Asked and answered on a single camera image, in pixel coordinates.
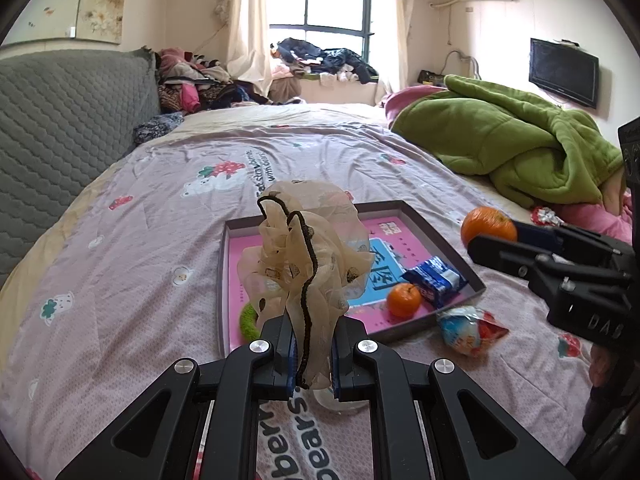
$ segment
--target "flat screen tv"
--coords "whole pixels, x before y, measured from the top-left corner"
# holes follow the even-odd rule
[[[531,38],[529,81],[578,104],[598,105],[598,58],[572,46]]]

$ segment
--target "quilted fabric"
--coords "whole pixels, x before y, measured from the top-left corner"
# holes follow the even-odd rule
[[[59,50],[0,60],[0,286],[93,179],[159,114],[146,50]]]

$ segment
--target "orange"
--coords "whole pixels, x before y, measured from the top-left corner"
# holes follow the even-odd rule
[[[386,297],[386,307],[397,317],[412,317],[421,303],[420,291],[411,283],[398,283]]]
[[[460,238],[465,247],[476,235],[491,235],[515,242],[518,240],[516,225],[502,211],[493,207],[476,207],[462,222]]]

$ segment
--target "green hair tie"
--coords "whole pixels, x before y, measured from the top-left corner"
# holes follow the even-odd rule
[[[246,343],[260,339],[260,332],[258,332],[258,329],[255,327],[255,323],[258,321],[258,313],[251,303],[247,303],[242,308],[238,321],[240,323],[242,339],[244,339]]]

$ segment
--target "curtain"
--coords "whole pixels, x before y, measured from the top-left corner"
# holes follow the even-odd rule
[[[216,13],[229,28],[226,70],[266,96],[271,85],[267,0],[219,0]]]
[[[369,63],[380,80],[376,102],[408,85],[407,39],[414,0],[373,0]]]

